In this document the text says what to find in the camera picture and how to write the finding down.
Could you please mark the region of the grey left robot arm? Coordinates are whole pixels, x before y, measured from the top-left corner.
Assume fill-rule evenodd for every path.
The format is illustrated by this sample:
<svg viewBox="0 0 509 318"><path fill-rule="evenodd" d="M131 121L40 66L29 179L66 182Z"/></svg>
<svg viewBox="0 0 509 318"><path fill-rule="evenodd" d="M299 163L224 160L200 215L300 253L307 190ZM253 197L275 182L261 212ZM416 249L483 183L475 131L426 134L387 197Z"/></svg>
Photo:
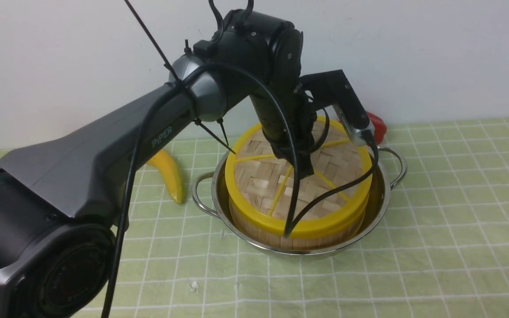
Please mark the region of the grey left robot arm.
<svg viewBox="0 0 509 318"><path fill-rule="evenodd" d="M136 171L192 123L252 100L274 154L309 175L314 115L295 92L303 32L250 8L167 63L168 82L59 139L0 158L0 318L69 318L107 285Z"/></svg>

